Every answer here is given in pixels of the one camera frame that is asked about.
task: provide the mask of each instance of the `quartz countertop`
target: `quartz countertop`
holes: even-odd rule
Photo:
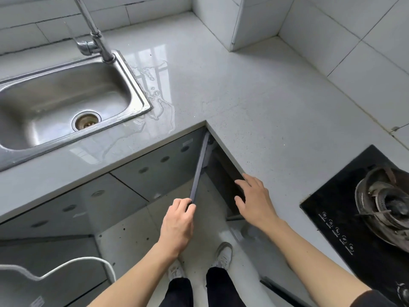
[[[229,53],[192,13],[106,33],[154,109],[0,173],[0,222],[207,125],[276,210],[347,268],[299,204],[374,144],[403,170],[409,152],[274,37]],[[72,41],[0,57],[0,78],[82,56]]]

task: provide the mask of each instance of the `shoe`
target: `shoe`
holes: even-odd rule
[[[216,261],[212,267],[228,270],[233,257],[233,246],[228,242],[222,242],[216,251]]]
[[[176,259],[168,269],[169,280],[172,281],[175,278],[186,278],[181,262]]]

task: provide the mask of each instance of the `drain strainer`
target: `drain strainer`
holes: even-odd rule
[[[75,131],[85,129],[101,121],[101,116],[93,111],[85,111],[78,114],[72,120],[72,128]]]

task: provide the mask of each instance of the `white cable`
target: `white cable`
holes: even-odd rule
[[[108,268],[111,271],[112,277],[114,278],[114,282],[117,280],[117,277],[115,275],[115,271],[114,268],[111,266],[110,263],[108,263],[107,261],[105,261],[104,259],[100,259],[100,258],[95,258],[93,256],[86,256],[84,258],[76,258],[76,259],[72,259],[64,264],[61,264],[60,266],[58,266],[57,268],[54,268],[52,271],[49,271],[48,273],[46,273],[45,275],[41,276],[41,277],[37,277],[35,275],[33,275],[32,273],[30,273],[27,269],[25,269],[24,267],[18,266],[18,265],[5,265],[5,264],[0,264],[0,270],[13,270],[13,271],[18,271],[20,274],[24,275],[25,277],[34,280],[34,281],[40,281],[43,280],[45,278],[47,278],[50,274],[55,273],[57,270],[59,270],[60,268],[63,268],[64,266],[67,266],[68,264],[77,262],[77,261],[81,261],[83,259],[93,259],[95,261],[99,261],[99,262],[103,262],[105,265],[108,266]]]

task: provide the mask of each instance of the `sleeve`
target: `sleeve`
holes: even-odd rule
[[[375,290],[367,291],[358,296],[351,307],[397,307],[380,292]]]

